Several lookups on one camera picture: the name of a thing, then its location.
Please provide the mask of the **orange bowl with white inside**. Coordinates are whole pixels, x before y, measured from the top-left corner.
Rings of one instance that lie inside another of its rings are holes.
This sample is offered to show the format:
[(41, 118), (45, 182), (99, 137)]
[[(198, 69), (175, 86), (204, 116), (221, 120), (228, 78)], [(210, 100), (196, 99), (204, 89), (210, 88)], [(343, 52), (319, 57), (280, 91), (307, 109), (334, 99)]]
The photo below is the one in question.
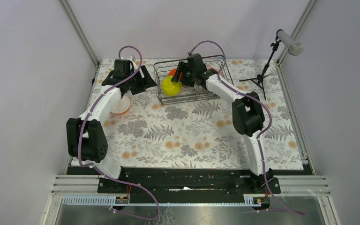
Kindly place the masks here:
[(122, 99), (111, 109), (111, 113), (122, 114), (125, 113), (131, 106), (131, 100), (124, 95)]

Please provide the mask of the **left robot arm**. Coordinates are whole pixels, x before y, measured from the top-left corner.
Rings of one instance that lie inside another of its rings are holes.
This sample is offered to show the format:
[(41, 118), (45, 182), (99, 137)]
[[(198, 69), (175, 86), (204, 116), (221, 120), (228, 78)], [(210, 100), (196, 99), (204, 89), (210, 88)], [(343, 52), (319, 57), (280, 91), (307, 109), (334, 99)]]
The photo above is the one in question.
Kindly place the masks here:
[(109, 187), (116, 193), (125, 190), (127, 181), (120, 176), (121, 166), (107, 159), (108, 142), (103, 124), (114, 106), (130, 91), (133, 95), (155, 87), (143, 64), (129, 59), (114, 61), (114, 69), (101, 83), (99, 96), (85, 112), (66, 122), (67, 146), (70, 156), (78, 159), (80, 166), (92, 167), (105, 177), (110, 177)]

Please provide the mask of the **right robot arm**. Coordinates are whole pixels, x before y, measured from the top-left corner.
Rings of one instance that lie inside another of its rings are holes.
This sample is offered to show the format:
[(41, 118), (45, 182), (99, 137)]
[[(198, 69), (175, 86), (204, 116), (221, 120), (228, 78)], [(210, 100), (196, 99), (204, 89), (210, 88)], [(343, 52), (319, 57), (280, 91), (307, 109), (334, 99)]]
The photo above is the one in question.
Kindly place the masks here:
[(259, 140), (265, 116), (258, 95), (255, 92), (242, 92), (224, 79), (219, 71), (208, 69), (198, 53), (189, 55), (185, 61), (178, 63), (172, 81), (189, 87), (198, 85), (231, 105), (233, 126), (244, 138), (249, 168), (256, 176), (250, 180), (250, 187), (256, 193), (266, 190), (269, 182), (263, 175), (268, 167), (264, 165), (264, 148)]

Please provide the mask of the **yellow plastic bowl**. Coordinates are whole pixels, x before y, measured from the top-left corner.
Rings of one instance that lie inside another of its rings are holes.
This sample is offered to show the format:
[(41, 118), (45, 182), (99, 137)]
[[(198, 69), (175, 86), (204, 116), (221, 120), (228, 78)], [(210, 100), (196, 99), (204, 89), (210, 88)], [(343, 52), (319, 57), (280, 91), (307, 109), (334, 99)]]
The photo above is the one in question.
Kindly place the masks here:
[(172, 82), (172, 77), (171, 75), (167, 76), (161, 84), (163, 93), (166, 96), (175, 96), (177, 94), (179, 94), (179, 92), (182, 89), (182, 83), (181, 82)]

